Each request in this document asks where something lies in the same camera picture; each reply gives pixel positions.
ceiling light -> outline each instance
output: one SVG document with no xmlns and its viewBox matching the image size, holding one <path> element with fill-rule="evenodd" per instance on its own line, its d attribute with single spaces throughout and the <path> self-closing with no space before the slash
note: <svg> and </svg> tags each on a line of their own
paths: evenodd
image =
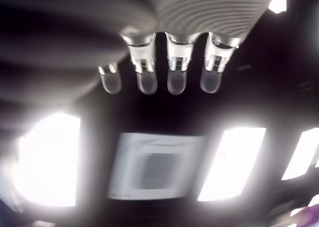
<svg viewBox="0 0 319 227">
<path fill-rule="evenodd" d="M 80 119 L 52 115 L 36 125 L 20 143 L 20 191 L 29 201 L 74 206 Z"/>
<path fill-rule="evenodd" d="M 319 195 L 315 195 L 312 200 L 310 201 L 308 207 L 314 206 L 319 204 Z"/>
<path fill-rule="evenodd" d="M 286 0 L 272 0 L 268 8 L 278 14 L 287 10 L 287 2 Z"/>
<path fill-rule="evenodd" d="M 319 128 L 303 132 L 282 180 L 304 175 L 311 164 L 318 144 Z"/>
<path fill-rule="evenodd" d="M 301 208 L 298 208 L 298 209 L 294 209 L 291 211 L 290 213 L 290 216 L 294 216 L 296 214 L 298 214 L 300 211 L 302 211 L 305 207 L 301 207 Z"/>
<path fill-rule="evenodd" d="M 209 170 L 199 201 L 238 196 L 255 163 L 266 129 L 240 127 L 226 130 Z"/>
</svg>

